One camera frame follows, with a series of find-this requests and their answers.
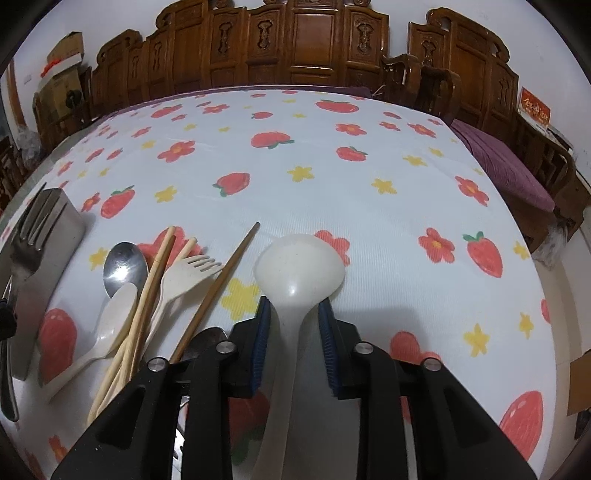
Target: wooden chopstick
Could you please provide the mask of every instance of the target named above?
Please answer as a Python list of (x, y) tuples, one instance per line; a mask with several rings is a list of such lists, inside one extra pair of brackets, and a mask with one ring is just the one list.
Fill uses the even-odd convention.
[(195, 331), (199, 327), (199, 324), (207, 314), (209, 307), (212, 305), (213, 301), (216, 299), (217, 295), (222, 291), (223, 287), (225, 286), (226, 280), (231, 275), (234, 267), (238, 264), (241, 260), (246, 248), (251, 243), (252, 238), (255, 236), (256, 232), (258, 231), (261, 224), (259, 222), (255, 223), (251, 230), (246, 234), (244, 240), (238, 245), (238, 248), (234, 251), (224, 268), (209, 287), (205, 298), (201, 302), (201, 305), (197, 309), (197, 312), (191, 319), (189, 326), (185, 330), (185, 333), (178, 341), (177, 347), (175, 348), (172, 356), (170, 357), (171, 363), (177, 363), (180, 361), (181, 357), (183, 356), (184, 350), (187, 348), (187, 345), (195, 335)]

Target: plastic bag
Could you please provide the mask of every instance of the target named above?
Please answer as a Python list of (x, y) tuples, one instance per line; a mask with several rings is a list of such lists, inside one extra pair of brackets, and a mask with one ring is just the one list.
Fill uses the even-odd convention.
[(18, 127), (18, 148), (22, 150), (22, 164), (27, 170), (34, 170), (41, 161), (41, 138), (37, 132), (26, 127)]
[(566, 246), (567, 236), (566, 223), (555, 221), (548, 226), (548, 236), (531, 257), (552, 270), (560, 261), (560, 255)]

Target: white wall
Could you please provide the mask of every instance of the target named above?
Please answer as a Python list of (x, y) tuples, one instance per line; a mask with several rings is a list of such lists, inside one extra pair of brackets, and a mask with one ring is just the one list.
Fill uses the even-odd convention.
[[(86, 61), (96, 65), (98, 49), (126, 28), (145, 37), (171, 0), (61, 0), (33, 29), (15, 55), (15, 74), (25, 120), (36, 129), (31, 103), (46, 55), (67, 33), (84, 34)], [(255, 8), (262, 0), (236, 0)], [(390, 16), (390, 54), (406, 51), (407, 24), (424, 23), (433, 0), (374, 0), (372, 7)], [(526, 0), (447, 0), (445, 6), (496, 32), (511, 53), (509, 64), (520, 84), (551, 108), (551, 121), (576, 147), (577, 166), (591, 180), (591, 86), (554, 28)], [(24, 84), (27, 75), (32, 81)]]

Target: purple cloth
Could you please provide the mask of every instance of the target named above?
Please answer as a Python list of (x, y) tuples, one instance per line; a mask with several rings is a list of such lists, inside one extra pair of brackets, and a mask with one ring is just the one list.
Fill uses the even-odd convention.
[(501, 140), (459, 120), (452, 130), (472, 153), (495, 187), (546, 212), (554, 200), (519, 158)]

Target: metal spoon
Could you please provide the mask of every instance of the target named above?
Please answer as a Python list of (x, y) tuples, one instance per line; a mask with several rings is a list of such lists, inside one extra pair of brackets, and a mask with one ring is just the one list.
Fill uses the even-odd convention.
[(148, 278), (148, 264), (137, 245), (121, 242), (115, 245), (103, 267), (103, 283), (107, 295), (112, 297), (125, 283), (132, 283), (142, 291)]

